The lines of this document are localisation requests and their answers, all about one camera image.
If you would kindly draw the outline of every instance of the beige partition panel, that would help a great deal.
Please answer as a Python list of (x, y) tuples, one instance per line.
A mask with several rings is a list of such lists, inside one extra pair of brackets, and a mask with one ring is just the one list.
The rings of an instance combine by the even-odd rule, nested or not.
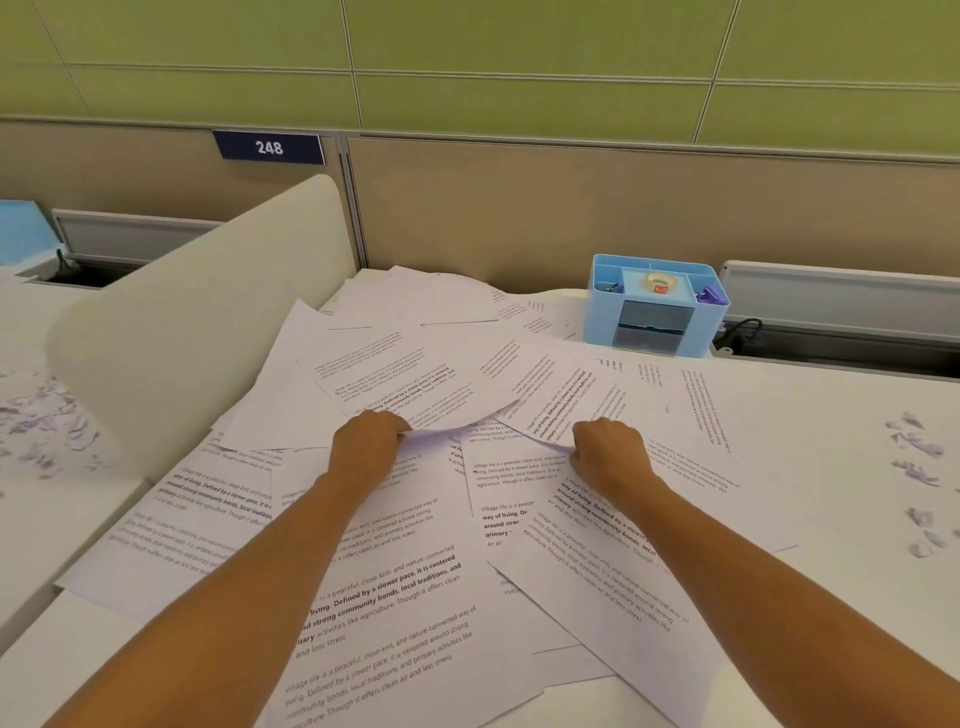
[(322, 173), (340, 190), (349, 228), (336, 145), (323, 145), (324, 167), (224, 161), (206, 130), (0, 122), (0, 198), (226, 221)]
[(352, 138), (370, 265), (516, 292), (596, 253), (960, 276), (960, 167)]

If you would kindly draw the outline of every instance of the white desk divider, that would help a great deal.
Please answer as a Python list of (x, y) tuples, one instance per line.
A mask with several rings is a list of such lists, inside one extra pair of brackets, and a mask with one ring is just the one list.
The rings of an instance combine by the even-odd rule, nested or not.
[(118, 280), (50, 328), (50, 370), (157, 482), (259, 372), (297, 298), (356, 273), (318, 175)]

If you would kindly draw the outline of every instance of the adhesive tape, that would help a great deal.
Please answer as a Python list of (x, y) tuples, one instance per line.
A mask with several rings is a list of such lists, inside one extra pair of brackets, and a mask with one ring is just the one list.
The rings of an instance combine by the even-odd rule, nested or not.
[(677, 287), (677, 279), (668, 273), (648, 273), (643, 279), (643, 287), (653, 293), (669, 293)]

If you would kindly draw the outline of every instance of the desk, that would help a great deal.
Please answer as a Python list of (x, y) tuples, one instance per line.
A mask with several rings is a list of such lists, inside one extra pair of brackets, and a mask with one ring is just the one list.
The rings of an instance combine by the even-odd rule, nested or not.
[[(26, 394), (18, 373), (44, 369), (51, 322), (89, 295), (94, 292), (36, 283), (0, 287), (0, 400)], [(122, 460), (107, 436), (94, 450), (105, 460)], [(0, 653), (54, 599), (53, 581), (142, 492), (142, 479), (122, 462), (98, 472), (77, 457), (64, 456), (62, 463), (48, 480), (24, 468), (0, 468)]]
[[(890, 466), (884, 427), (909, 410), (927, 417), (931, 430), (960, 433), (960, 384), (730, 359), (709, 366), (724, 382), (712, 394), (734, 451), (768, 484), (771, 502), (798, 517), (801, 547), (780, 558), (960, 677), (960, 538), (950, 535), (960, 528), (953, 490), (960, 488), (960, 449), (940, 472), (949, 487), (930, 488)], [(934, 509), (948, 524), (947, 548), (926, 559), (910, 555), (906, 545), (918, 527), (903, 514), (909, 506)], [(22, 728), (40, 725), (137, 629), (60, 595), (0, 658), (0, 715)], [(670, 724), (610, 677), (547, 689), (492, 725)], [(736, 669), (723, 667), (703, 728), (776, 725)]]

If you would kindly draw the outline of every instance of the green wall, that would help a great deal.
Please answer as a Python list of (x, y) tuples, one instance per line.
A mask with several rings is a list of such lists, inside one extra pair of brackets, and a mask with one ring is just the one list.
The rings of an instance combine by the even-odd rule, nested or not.
[(958, 28), (957, 0), (0, 0), (0, 116), (954, 156)]

